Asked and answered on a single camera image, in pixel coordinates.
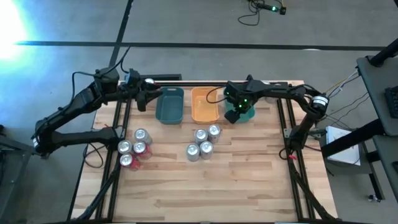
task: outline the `red can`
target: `red can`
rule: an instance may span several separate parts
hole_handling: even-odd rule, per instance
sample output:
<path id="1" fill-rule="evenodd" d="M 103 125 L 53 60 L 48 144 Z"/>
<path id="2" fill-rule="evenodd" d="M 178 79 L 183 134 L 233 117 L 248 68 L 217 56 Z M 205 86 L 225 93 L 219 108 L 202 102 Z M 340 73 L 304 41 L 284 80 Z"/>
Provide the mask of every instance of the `red can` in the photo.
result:
<path id="1" fill-rule="evenodd" d="M 120 157 L 120 164 L 123 167 L 130 168 L 133 171 L 138 170 L 141 166 L 141 163 L 139 162 L 139 160 L 135 156 L 131 155 L 130 153 L 124 154 Z"/>
<path id="2" fill-rule="evenodd" d="M 143 141 L 138 141 L 134 144 L 134 152 L 136 153 L 137 157 L 142 160 L 147 160 L 152 157 L 152 151 Z"/>

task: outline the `black metal frame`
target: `black metal frame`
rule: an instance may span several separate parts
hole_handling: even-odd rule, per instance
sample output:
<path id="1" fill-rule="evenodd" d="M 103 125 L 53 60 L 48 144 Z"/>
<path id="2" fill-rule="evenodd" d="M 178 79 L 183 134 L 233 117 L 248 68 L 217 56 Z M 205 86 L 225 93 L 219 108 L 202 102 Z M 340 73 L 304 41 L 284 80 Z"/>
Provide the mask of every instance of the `black metal frame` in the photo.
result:
<path id="1" fill-rule="evenodd" d="M 160 86 L 224 86 L 226 85 L 226 82 L 165 82 L 165 83 L 158 83 Z M 129 110 L 130 110 L 130 105 L 131 105 L 131 100 L 129 100 L 126 103 L 126 112 L 124 114 L 124 119 L 123 119 L 123 130 L 127 130 L 127 124 L 129 121 Z M 118 103 L 116 105 L 116 111 L 115 111 L 115 115 L 114 115 L 114 123 L 113 126 L 117 126 L 118 125 L 118 120 L 119 120 L 119 114 L 120 114 L 120 107 L 121 107 L 121 103 Z M 284 136 L 283 134 L 283 130 L 286 128 L 286 120 L 285 120 L 285 115 L 284 115 L 284 109 L 282 106 L 282 100 L 278 99 L 277 100 L 277 107 L 278 107 L 278 112 L 279 112 L 279 118 L 280 118 L 280 127 L 282 130 L 282 135 L 284 138 L 284 142 L 285 142 L 285 146 L 287 145 L 287 138 Z M 294 117 L 294 112 L 293 112 L 293 107 L 292 107 L 292 103 L 290 100 L 287 100 L 287 110 L 289 113 L 289 119 L 290 119 L 290 123 L 292 125 L 292 127 L 294 127 L 295 124 L 295 117 Z M 105 163 L 105 167 L 104 167 L 104 173 L 103 173 L 103 180 L 106 180 L 108 178 L 108 174 L 110 171 L 110 167 L 111 167 L 111 159 L 112 159 L 112 153 L 108 153 L 107 158 L 106 158 L 106 163 Z M 308 179 L 307 179 L 307 173 L 305 170 L 305 164 L 304 164 L 304 160 L 303 160 L 303 155 L 302 152 L 300 150 L 297 151 L 297 160 L 298 160 L 298 164 L 300 167 L 300 176 L 303 179 L 303 182 L 305 184 L 308 184 Z M 287 165 L 290 166 L 294 166 L 294 163 L 292 162 L 292 160 L 287 160 Z M 111 191 L 111 196 L 110 196 L 110 200 L 109 200 L 109 208 L 108 208 L 108 214 L 106 218 L 102 218 L 102 210 L 103 210 L 103 203 L 101 207 L 97 208 L 96 211 L 96 215 L 95 215 L 95 219 L 94 220 L 79 220 L 79 223 L 112 223 L 113 222 L 113 214 L 114 214 L 114 207 L 116 204 L 116 196 L 117 196 L 117 190 L 118 190 L 118 181 L 119 181 L 119 175 L 120 175 L 120 166 L 118 166 L 118 170 L 116 171 L 116 178 L 115 181 L 113 182 L 113 187 L 112 187 L 112 191 Z M 297 222 L 298 223 L 305 223 L 305 222 L 310 222 L 310 223 L 351 223 L 351 222 L 343 222 L 343 221 L 327 221 L 327 220 L 318 220 L 315 218 L 315 212 L 313 210 L 313 205 L 311 205 L 308 197 L 305 195 L 306 198 L 306 204 L 307 204 L 307 210 L 308 210 L 308 216 L 309 218 L 304 218 L 303 217 L 303 211 L 302 211 L 302 206 L 300 203 L 300 195 L 299 195 L 299 189 L 297 187 L 297 182 L 295 181 L 294 174 L 293 172 L 289 172 L 290 175 L 290 180 L 291 180 L 291 184 L 292 184 L 292 192 L 293 192 L 293 200 L 295 203 L 295 211 L 296 211 L 296 215 L 297 215 Z M 70 213 L 68 216 L 68 220 L 67 222 L 73 222 L 73 220 L 70 220 L 70 217 L 72 215 L 72 210 L 73 210 L 73 206 L 74 206 L 74 201 L 75 201 L 75 197 L 76 194 L 74 195 L 74 198 L 72 200 L 71 203 L 71 207 L 70 207 Z"/>

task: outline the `concrete floor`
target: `concrete floor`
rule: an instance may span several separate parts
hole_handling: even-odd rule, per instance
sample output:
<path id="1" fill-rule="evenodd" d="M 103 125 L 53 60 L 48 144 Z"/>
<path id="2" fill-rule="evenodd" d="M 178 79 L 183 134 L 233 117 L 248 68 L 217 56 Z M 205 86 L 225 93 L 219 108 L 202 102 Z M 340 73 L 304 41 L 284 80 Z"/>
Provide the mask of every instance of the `concrete floor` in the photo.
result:
<path id="1" fill-rule="evenodd" d="M 25 36 L 22 40 L 114 42 L 127 0 L 15 1 Z M 398 37 L 398 8 L 393 0 L 285 0 L 287 15 L 261 12 L 260 25 L 246 27 L 237 17 L 247 14 L 241 0 L 135 0 L 125 42 L 184 42 L 287 45 L 383 46 Z M 31 144 L 35 121 L 70 99 L 71 74 L 107 67 L 113 47 L 18 47 L 18 54 L 0 59 L 0 124 L 9 137 Z M 181 73 L 184 80 L 237 80 L 247 74 L 262 80 L 305 80 L 319 90 L 347 77 L 355 60 L 377 52 L 245 49 L 133 48 L 125 60 L 142 74 Z M 76 90 L 91 82 L 76 77 Z M 358 79 L 333 98 L 337 110 L 366 89 Z M 335 114 L 340 117 L 346 113 Z M 86 114 L 60 128 L 87 131 L 95 114 Z M 374 119 L 370 100 L 342 119 L 357 127 Z M 58 222 L 66 219 L 85 146 L 57 150 L 48 160 L 32 157 L 16 197 L 7 210 L 10 222 Z M 369 203 L 366 175 L 329 176 L 340 218 L 353 222 L 398 223 L 398 204 L 386 175 L 375 163 L 386 196 Z"/>

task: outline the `keyboard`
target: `keyboard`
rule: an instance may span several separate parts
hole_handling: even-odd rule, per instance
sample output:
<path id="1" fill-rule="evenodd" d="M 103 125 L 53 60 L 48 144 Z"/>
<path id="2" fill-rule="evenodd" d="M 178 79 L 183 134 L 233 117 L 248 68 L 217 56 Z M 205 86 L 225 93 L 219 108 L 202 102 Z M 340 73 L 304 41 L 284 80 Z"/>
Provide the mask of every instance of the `keyboard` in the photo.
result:
<path id="1" fill-rule="evenodd" d="M 384 95 L 386 96 L 391 118 L 398 118 L 398 86 L 386 88 Z"/>

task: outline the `bright light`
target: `bright light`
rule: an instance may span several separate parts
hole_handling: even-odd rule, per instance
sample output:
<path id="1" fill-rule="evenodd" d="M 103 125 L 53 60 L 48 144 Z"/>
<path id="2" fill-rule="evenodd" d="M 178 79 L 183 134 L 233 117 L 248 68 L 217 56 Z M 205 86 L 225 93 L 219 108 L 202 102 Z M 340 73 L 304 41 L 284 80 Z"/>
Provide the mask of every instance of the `bright light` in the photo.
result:
<path id="1" fill-rule="evenodd" d="M 14 45 L 25 40 L 26 33 L 12 0 L 0 0 L 0 58 L 13 58 L 21 49 Z"/>

